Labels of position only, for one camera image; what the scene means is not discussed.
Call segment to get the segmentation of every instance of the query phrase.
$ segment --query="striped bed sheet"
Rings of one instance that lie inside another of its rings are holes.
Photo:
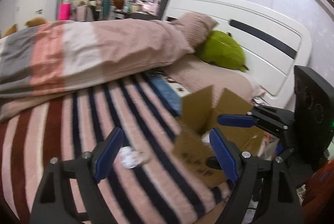
[[[148,163],[130,170],[117,156],[108,178],[99,183],[119,224],[191,224],[229,195],[226,183],[209,189],[172,155],[179,110],[159,78],[140,73],[81,89],[0,124],[0,194],[23,224],[29,223],[50,159],[92,151],[114,127],[124,130],[125,146],[150,155]],[[84,212],[75,180],[71,186],[77,210]]]

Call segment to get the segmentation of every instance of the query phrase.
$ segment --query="cardboard box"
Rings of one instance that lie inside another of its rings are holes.
[[[218,127],[225,137],[234,142],[241,151],[256,155],[261,145],[264,131],[257,128],[238,128],[220,126],[217,116],[220,114],[246,114],[253,106],[225,89],[215,108],[212,108],[212,87],[209,86],[182,98],[182,115],[178,118],[181,133],[175,141],[173,154],[181,159],[184,165],[213,188],[226,181],[221,170],[206,166],[206,160],[214,156],[211,146],[201,141],[201,136]]]

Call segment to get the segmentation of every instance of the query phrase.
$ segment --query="green plush toy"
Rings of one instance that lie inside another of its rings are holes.
[[[196,48],[196,55],[204,62],[245,72],[245,54],[240,45],[228,34],[215,30]]]

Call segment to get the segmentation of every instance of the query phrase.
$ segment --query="gray blanket section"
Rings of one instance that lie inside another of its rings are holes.
[[[31,56],[38,27],[31,27],[9,35],[0,54],[0,97],[29,96],[32,76]]]

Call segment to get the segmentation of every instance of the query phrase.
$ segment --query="white headboard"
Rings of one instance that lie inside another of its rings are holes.
[[[215,30],[231,33],[244,49],[247,73],[266,91],[262,99],[286,106],[293,94],[293,66],[306,66],[312,49],[303,25],[244,0],[169,0],[162,20],[188,11],[211,16],[219,23]]]

